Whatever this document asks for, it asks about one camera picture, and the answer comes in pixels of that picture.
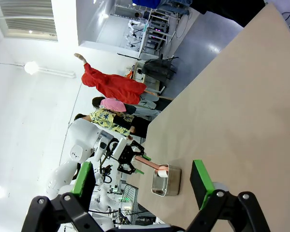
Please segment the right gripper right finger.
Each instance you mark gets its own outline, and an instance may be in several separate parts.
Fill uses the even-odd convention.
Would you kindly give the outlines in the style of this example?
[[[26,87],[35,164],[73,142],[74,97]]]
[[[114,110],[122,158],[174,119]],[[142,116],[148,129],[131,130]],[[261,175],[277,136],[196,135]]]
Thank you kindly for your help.
[[[192,162],[190,183],[199,212],[188,232],[210,232],[219,220],[229,223],[234,232],[269,232],[270,228],[254,193],[232,195],[215,187],[202,160]]]

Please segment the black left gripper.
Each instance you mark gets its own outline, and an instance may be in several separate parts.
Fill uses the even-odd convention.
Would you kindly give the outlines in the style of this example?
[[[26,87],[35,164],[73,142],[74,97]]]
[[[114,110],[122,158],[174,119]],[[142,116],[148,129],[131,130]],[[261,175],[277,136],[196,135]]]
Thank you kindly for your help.
[[[144,174],[139,169],[136,169],[131,161],[135,156],[139,156],[147,161],[151,161],[151,158],[148,157],[145,153],[145,148],[139,144],[137,141],[133,140],[130,145],[125,146],[123,149],[121,155],[118,158],[118,168],[117,170],[119,172],[122,172],[124,174],[133,174],[133,173],[139,173]]]

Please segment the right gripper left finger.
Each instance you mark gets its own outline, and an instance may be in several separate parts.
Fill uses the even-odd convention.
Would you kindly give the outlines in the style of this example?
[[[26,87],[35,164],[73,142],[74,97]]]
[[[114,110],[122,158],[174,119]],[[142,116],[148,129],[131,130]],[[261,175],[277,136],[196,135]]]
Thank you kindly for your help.
[[[91,162],[85,162],[72,191],[50,200],[46,196],[32,199],[23,232],[57,232],[61,224],[71,223],[78,232],[102,232],[101,225],[88,213],[96,184]]]

